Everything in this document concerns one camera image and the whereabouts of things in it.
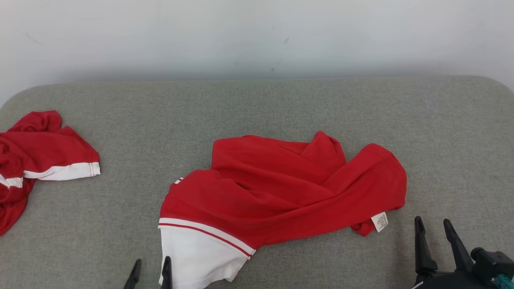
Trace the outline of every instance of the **red garment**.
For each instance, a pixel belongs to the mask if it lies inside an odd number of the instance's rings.
[[[405,170],[388,150],[369,144],[346,163],[339,142],[321,131],[311,142],[217,140],[211,169],[178,182],[162,204],[159,225],[216,235],[174,220],[204,224],[253,251],[349,226],[367,236],[375,228],[370,218],[403,207],[407,188]]]
[[[61,122],[56,111],[31,112],[0,133],[0,236],[25,210],[36,179],[100,174],[98,153]]]

